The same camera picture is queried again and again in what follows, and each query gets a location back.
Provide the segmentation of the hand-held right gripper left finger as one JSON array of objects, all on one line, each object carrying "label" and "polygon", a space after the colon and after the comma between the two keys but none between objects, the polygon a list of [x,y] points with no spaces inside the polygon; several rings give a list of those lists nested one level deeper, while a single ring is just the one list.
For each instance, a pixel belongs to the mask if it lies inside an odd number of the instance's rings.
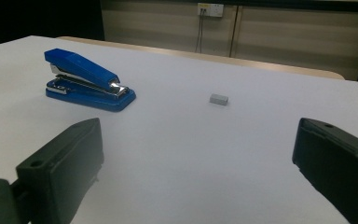
[{"label": "hand-held right gripper left finger", "polygon": [[16,167],[33,224],[70,224],[103,165],[100,120],[80,121]]}]

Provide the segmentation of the white table sheet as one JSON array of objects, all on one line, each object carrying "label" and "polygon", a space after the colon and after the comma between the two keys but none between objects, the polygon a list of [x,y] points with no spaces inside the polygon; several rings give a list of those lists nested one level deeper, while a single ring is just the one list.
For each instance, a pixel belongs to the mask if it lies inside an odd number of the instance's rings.
[{"label": "white table sheet", "polygon": [[[56,48],[113,71],[135,100],[112,113],[48,98]],[[0,178],[91,118],[104,164],[73,224],[346,224],[292,153],[302,118],[358,137],[358,82],[39,36],[0,45]]]}]

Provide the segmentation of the wooden table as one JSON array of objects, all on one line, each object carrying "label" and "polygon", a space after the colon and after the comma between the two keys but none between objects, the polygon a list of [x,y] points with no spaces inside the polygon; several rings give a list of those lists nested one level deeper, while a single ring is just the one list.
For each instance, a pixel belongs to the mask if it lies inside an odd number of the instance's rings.
[{"label": "wooden table", "polygon": [[60,39],[78,42],[78,43],[84,43],[84,44],[91,44],[95,46],[104,46],[104,47],[120,48],[120,49],[132,49],[132,50],[152,52],[157,54],[186,57],[186,58],[215,62],[215,63],[226,63],[226,64],[234,64],[240,66],[248,66],[248,67],[260,68],[260,69],[271,70],[276,72],[285,72],[285,73],[292,73],[292,74],[299,74],[299,75],[306,75],[306,76],[313,76],[313,77],[326,77],[326,78],[344,80],[344,77],[338,73],[319,70],[319,69],[311,69],[305,67],[277,64],[277,63],[265,63],[259,61],[229,58],[229,57],[209,55],[209,54],[200,54],[195,52],[187,52],[187,51],[174,50],[174,49],[160,49],[160,48],[152,48],[146,46],[137,46],[132,44],[108,42],[108,41],[80,38],[80,37],[73,37],[73,36],[60,36]]}]

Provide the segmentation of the blue stapler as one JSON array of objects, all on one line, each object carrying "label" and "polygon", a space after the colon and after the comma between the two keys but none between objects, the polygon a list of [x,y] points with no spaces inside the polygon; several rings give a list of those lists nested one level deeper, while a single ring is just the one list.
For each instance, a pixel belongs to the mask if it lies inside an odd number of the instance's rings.
[{"label": "blue stapler", "polygon": [[122,111],[136,98],[115,73],[77,53],[51,49],[44,56],[55,74],[46,85],[47,97],[113,112]]}]

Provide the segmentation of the white wall outlet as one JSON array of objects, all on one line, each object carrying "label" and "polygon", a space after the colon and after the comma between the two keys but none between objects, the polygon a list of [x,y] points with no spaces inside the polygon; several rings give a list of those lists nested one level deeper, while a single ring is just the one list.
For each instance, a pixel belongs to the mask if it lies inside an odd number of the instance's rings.
[{"label": "white wall outlet", "polygon": [[222,4],[198,3],[198,15],[222,18],[224,6]]}]

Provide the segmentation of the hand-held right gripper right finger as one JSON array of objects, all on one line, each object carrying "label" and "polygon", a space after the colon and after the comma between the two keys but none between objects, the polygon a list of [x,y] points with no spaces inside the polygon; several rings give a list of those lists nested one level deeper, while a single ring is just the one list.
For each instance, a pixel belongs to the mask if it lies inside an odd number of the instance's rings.
[{"label": "hand-held right gripper right finger", "polygon": [[351,224],[358,224],[357,137],[329,123],[302,118],[292,162]]}]

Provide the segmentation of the grey staple block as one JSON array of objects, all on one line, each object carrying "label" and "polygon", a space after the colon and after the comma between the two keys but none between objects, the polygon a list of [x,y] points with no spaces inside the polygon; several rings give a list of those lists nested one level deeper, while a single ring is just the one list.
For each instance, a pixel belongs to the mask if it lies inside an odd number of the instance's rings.
[{"label": "grey staple block", "polygon": [[210,103],[216,104],[216,105],[227,105],[228,103],[228,97],[220,94],[213,93],[210,96]]}]

